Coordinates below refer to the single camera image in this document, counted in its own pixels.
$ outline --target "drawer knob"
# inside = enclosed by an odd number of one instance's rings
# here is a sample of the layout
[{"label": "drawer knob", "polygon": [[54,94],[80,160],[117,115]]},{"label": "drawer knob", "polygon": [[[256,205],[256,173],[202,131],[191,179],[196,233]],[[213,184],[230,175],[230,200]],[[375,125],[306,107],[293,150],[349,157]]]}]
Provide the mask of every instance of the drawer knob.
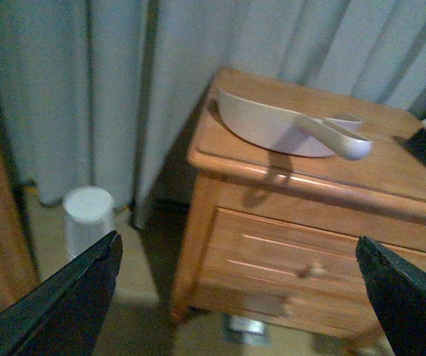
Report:
[{"label": "drawer knob", "polygon": [[325,267],[320,262],[312,262],[304,270],[303,278],[317,278],[326,273]]}]

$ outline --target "floor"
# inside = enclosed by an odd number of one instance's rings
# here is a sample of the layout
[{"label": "floor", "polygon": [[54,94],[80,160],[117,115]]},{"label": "floor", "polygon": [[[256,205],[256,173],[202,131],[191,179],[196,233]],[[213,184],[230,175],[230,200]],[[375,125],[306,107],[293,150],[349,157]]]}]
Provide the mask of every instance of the floor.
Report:
[{"label": "floor", "polygon": [[[33,248],[41,279],[67,263],[63,210],[41,206],[36,192],[25,192]],[[137,232],[129,225],[130,212],[116,214],[116,228],[124,243],[116,293],[99,335],[95,356],[128,355],[341,355],[342,342],[278,326],[268,326],[270,345],[228,343],[222,334],[223,316],[200,312],[174,327],[167,313],[169,293],[186,220],[185,211],[163,208],[148,227]],[[373,350],[363,355],[389,355]]]}]

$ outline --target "nightstand leg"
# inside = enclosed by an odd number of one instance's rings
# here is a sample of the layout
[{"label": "nightstand leg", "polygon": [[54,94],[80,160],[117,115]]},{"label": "nightstand leg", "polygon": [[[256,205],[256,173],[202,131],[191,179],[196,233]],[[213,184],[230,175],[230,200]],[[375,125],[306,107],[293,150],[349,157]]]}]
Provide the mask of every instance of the nightstand leg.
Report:
[{"label": "nightstand leg", "polygon": [[174,323],[183,323],[187,318],[191,294],[198,282],[204,250],[207,248],[206,240],[210,238],[220,183],[220,176],[203,172],[196,179],[172,293],[171,316]]}]

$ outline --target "nightstand drawer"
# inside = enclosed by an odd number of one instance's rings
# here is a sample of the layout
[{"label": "nightstand drawer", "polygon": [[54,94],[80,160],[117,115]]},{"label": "nightstand drawer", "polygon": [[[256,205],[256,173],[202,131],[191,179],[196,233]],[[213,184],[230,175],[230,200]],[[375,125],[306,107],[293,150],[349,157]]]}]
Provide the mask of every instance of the nightstand drawer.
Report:
[{"label": "nightstand drawer", "polygon": [[376,322],[369,303],[207,269],[199,278],[191,303],[305,330],[329,328],[331,334],[340,337],[364,331]]},{"label": "nightstand drawer", "polygon": [[[219,209],[204,266],[367,300],[355,237]],[[426,253],[387,246],[426,271]]]},{"label": "nightstand drawer", "polygon": [[426,225],[298,197],[286,189],[225,182],[218,206],[426,252]]}]

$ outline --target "curtain fold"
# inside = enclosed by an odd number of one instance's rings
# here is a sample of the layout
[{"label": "curtain fold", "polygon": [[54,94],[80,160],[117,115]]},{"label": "curtain fold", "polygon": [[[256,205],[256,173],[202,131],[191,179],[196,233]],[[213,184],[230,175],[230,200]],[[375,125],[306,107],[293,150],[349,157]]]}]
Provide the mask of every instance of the curtain fold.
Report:
[{"label": "curtain fold", "polygon": [[134,199],[143,226],[164,158],[221,66],[426,117],[425,0],[165,0],[143,58],[148,3],[0,1],[1,100],[42,202],[96,184],[117,207]]}]

